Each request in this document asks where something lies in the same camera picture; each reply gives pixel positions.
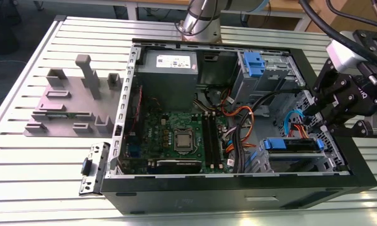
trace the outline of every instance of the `floor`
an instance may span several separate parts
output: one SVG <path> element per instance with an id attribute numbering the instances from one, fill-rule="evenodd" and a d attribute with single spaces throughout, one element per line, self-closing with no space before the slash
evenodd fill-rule
<path id="1" fill-rule="evenodd" d="M 14 26 L 14 32 L 20 42 L 20 49 L 10 54 L 0 55 L 0 61 L 15 60 L 28 62 L 35 48 L 51 26 L 56 15 L 116 18 L 112 6 L 83 5 L 72 3 L 44 3 L 44 10 L 38 11 L 32 1 L 19 1 L 18 10 L 23 18 L 23 22 Z M 144 8 L 140 8 L 140 20 L 175 22 L 183 20 L 186 11 L 154 9 L 152 16 Z M 122 19 L 128 19 L 126 8 L 119 9 Z M 240 16 L 236 14 L 223 14 L 222 24 L 226 26 L 242 26 Z M 24 63 L 2 62 L 0 63 L 0 104 L 12 88 L 12 85 L 23 71 Z"/>

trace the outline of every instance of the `power supply label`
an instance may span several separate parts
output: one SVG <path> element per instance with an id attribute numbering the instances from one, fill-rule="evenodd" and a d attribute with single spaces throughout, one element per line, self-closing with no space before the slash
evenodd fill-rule
<path id="1" fill-rule="evenodd" d="M 159 55 L 156 67 L 191 68 L 190 56 Z"/>

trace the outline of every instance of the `white table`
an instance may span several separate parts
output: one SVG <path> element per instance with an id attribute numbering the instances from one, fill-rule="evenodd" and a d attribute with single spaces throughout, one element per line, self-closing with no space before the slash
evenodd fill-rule
<path id="1" fill-rule="evenodd" d="M 79 197 L 80 168 L 102 138 L 26 137 L 51 67 L 83 76 L 78 54 L 90 54 L 100 77 L 124 75 L 132 38 L 179 40 L 171 23 L 70 17 L 55 21 L 0 107 L 0 223 L 38 225 L 377 225 L 377 188 L 308 210 L 122 216 L 103 197 Z M 316 33 L 223 27 L 224 43 L 304 49 L 316 72 L 330 39 Z M 377 139 L 355 139 L 377 178 Z"/>
<path id="2" fill-rule="evenodd" d="M 44 0 L 51 2 L 66 2 L 66 3 L 79 3 L 79 4 L 94 4 L 94 5 L 108 5 L 108 6 L 124 6 L 127 8 L 127 14 L 130 20 L 139 20 L 139 7 L 143 8 L 166 8 L 166 9 L 180 9 L 187 10 L 188 6 L 182 4 L 168 4 L 168 3 L 151 3 L 147 1 L 123 1 L 123 0 Z M 39 8 L 42 1 L 35 1 L 36 7 Z M 243 15 L 262 15 L 266 16 L 268 11 L 252 11 L 252 12 L 240 12 L 240 11 L 222 11 L 223 13 L 235 13 Z M 308 29 L 311 24 L 311 18 L 304 12 L 282 12 L 272 11 L 271 16 L 276 17 L 291 17 L 299 18 L 299 23 L 295 27 L 295 31 L 304 32 Z"/>

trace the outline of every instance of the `green circuit board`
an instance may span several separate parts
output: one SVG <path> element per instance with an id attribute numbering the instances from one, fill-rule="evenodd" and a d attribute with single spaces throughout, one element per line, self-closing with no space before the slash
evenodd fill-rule
<path id="1" fill-rule="evenodd" d="M 140 147 L 128 147 L 130 150 L 132 148 L 140 149 L 140 157 L 136 159 L 130 158 L 130 169 L 134 169 L 132 173 L 146 174 L 147 159 L 198 160 L 203 162 L 202 173 L 230 172 L 227 160 L 223 159 L 222 147 L 223 169 L 212 169 L 206 166 L 202 116 L 203 114 L 198 113 L 148 113 L 146 115 L 142 145 Z M 226 117 L 216 117 L 216 125 L 219 131 L 227 127 Z M 194 135 L 194 151 L 184 154 L 175 150 L 175 132 L 180 129 L 190 131 Z"/>

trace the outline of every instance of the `ram slot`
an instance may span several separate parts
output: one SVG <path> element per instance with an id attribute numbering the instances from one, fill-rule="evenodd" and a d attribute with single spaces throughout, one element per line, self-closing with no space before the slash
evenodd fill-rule
<path id="1" fill-rule="evenodd" d="M 210 136 L 210 116 L 203 115 L 203 140 L 204 140 L 204 152 L 206 152 L 206 166 L 214 168 L 212 146 Z"/>
<path id="2" fill-rule="evenodd" d="M 211 135 L 214 166 L 215 166 L 215 168 L 222 169 L 223 168 L 222 152 L 220 152 L 220 145 L 219 145 L 219 132 L 218 132 L 215 116 L 210 117 L 210 135 Z"/>

